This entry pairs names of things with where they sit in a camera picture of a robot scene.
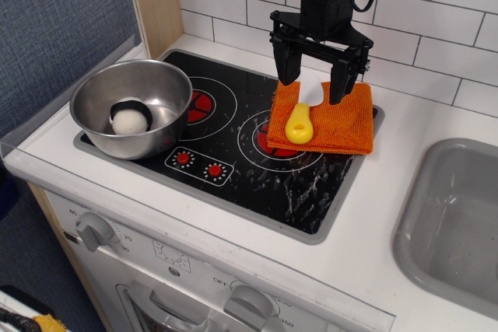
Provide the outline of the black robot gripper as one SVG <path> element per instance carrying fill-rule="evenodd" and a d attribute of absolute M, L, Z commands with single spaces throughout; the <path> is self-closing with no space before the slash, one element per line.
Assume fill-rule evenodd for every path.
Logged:
<path fill-rule="evenodd" d="M 355 0 L 301 0 L 300 11 L 275 10 L 270 41 L 279 81 L 288 86 L 300 76 L 302 55 L 333 64 L 329 103 L 341 103 L 352 92 L 357 74 L 370 67 L 374 42 L 352 26 L 354 12 L 370 10 L 374 0 L 360 8 Z"/>

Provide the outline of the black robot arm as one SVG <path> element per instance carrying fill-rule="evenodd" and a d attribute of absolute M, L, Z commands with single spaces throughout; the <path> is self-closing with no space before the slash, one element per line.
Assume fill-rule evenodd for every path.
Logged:
<path fill-rule="evenodd" d="M 338 104 L 366 72 L 374 42 L 352 25 L 354 12 L 366 12 L 355 0 L 300 0 L 298 13 L 275 10 L 270 42 L 279 81 L 289 85 L 300 75 L 304 55 L 331 64 L 328 102 Z"/>

